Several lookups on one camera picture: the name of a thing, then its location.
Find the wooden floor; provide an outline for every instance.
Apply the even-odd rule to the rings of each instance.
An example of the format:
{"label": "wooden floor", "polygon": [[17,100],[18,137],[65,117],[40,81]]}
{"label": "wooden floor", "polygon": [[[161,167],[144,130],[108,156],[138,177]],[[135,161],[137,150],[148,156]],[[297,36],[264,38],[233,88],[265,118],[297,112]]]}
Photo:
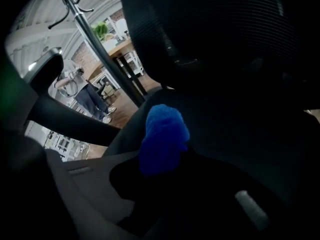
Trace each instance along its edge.
{"label": "wooden floor", "polygon": [[[143,76],[139,77],[139,81],[147,92],[160,86],[158,82],[152,80],[145,72]],[[117,90],[114,94],[115,98],[113,98],[112,102],[113,106],[116,107],[116,111],[110,115],[112,120],[109,124],[111,126],[123,128],[138,108],[122,89]],[[100,158],[106,149],[107,147],[105,146],[90,144],[87,158]]]}

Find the blue sponge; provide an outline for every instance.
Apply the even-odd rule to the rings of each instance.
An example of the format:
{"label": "blue sponge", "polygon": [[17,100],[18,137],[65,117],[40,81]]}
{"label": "blue sponge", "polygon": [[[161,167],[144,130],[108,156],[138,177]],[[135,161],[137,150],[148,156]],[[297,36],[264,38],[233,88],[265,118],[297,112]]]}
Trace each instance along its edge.
{"label": "blue sponge", "polygon": [[145,137],[139,151],[139,168],[145,177],[172,172],[187,150],[190,134],[178,110],[164,104],[153,106],[146,118]]}

